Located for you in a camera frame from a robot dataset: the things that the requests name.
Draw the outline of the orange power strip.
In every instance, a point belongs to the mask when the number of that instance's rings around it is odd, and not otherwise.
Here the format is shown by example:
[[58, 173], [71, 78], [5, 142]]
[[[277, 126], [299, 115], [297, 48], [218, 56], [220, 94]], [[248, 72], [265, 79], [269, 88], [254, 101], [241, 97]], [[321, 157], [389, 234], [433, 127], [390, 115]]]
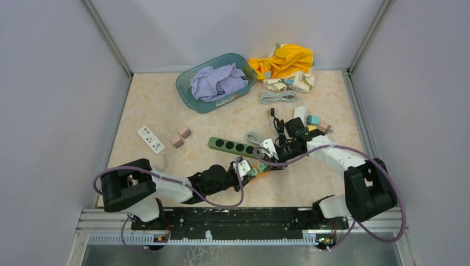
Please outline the orange power strip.
[[282, 171], [284, 170], [284, 167], [277, 167], [277, 166], [269, 166], [268, 169], [267, 169], [267, 172], [263, 173], [263, 174], [258, 174], [258, 176], [255, 178], [255, 179], [259, 179], [263, 176], [266, 176], [267, 174], [269, 174], [270, 172], [274, 172], [274, 171]]

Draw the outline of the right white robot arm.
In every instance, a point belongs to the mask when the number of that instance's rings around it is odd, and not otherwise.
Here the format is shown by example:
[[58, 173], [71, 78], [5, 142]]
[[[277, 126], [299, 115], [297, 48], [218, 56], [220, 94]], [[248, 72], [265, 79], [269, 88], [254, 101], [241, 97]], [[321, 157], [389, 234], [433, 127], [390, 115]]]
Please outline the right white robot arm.
[[308, 153], [344, 180], [344, 194], [327, 196], [313, 204], [312, 221], [318, 228], [327, 228], [336, 217], [364, 222], [397, 206], [396, 192], [381, 159], [365, 159], [339, 148], [325, 132], [308, 130], [298, 117], [287, 122], [275, 120], [274, 125], [279, 136], [274, 146], [278, 162]]

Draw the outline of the white power strip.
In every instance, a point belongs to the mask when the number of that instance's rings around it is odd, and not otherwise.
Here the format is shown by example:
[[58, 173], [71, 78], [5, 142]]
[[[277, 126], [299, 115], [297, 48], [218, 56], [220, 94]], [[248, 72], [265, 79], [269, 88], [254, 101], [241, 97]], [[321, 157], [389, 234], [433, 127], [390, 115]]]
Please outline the white power strip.
[[293, 112], [293, 118], [300, 118], [301, 122], [305, 125], [307, 118], [307, 110], [305, 106], [297, 106]]
[[155, 154], [163, 155], [165, 153], [165, 145], [147, 126], [138, 129], [137, 134]]

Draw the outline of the green charger plug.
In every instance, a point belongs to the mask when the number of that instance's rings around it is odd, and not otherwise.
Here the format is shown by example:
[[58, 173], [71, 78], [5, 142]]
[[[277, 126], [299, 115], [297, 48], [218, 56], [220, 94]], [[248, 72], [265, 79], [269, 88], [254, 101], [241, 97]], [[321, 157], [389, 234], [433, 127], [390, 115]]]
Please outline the green charger plug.
[[256, 178], [258, 176], [258, 170], [256, 168], [252, 169], [250, 172], [247, 173], [246, 177], [250, 180]]
[[263, 174], [267, 172], [269, 165], [266, 165], [265, 163], [259, 163], [257, 164], [257, 171], [259, 174]]

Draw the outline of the teal charger plug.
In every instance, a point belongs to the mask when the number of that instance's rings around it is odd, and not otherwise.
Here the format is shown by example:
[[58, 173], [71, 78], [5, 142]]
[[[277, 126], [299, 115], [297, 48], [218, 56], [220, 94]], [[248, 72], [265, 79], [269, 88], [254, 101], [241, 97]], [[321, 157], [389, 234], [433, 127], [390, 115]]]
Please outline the teal charger plug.
[[320, 118], [316, 115], [309, 115], [306, 122], [308, 125], [317, 126], [320, 123]]

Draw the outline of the teal plastic basin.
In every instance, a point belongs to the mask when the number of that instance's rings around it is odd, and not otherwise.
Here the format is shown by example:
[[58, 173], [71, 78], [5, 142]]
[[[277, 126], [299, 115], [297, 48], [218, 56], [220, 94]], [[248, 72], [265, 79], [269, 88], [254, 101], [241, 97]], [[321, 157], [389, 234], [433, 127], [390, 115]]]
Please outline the teal plastic basin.
[[[208, 103], [202, 100], [196, 100], [191, 92], [191, 79], [194, 75], [204, 67], [212, 66], [214, 68], [219, 68], [227, 64], [236, 64], [238, 69], [241, 69], [247, 76], [248, 85], [224, 98], [221, 98], [217, 101]], [[176, 88], [181, 100], [186, 104], [186, 106], [200, 114], [205, 114], [210, 111], [213, 111], [237, 98], [246, 95], [251, 87], [256, 83], [257, 76], [255, 71], [248, 65], [247, 61], [239, 54], [228, 53], [220, 55], [216, 58], [213, 58], [207, 62], [204, 62], [196, 67], [193, 67], [178, 76], [176, 79]]]

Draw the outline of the green power strip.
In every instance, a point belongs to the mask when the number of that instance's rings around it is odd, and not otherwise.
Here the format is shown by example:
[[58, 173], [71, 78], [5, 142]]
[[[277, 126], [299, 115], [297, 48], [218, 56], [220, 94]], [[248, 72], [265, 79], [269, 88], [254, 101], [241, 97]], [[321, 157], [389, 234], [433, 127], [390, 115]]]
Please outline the green power strip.
[[212, 150], [225, 152], [231, 155], [256, 159], [254, 155], [254, 146], [249, 144], [243, 144], [218, 137], [210, 137], [208, 141], [208, 147]]

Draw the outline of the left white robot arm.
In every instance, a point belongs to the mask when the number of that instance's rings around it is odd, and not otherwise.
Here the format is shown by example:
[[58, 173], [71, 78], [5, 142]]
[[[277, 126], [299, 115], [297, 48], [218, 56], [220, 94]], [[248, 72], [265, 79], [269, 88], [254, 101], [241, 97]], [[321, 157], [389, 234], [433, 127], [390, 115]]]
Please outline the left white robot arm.
[[242, 157], [231, 162], [229, 168], [213, 165], [183, 179], [164, 175], [142, 158], [97, 174], [93, 188], [102, 196], [105, 212], [124, 211], [152, 229], [160, 229], [166, 222], [160, 198], [182, 204], [208, 203], [207, 196], [229, 188], [242, 192], [257, 175], [258, 170]]

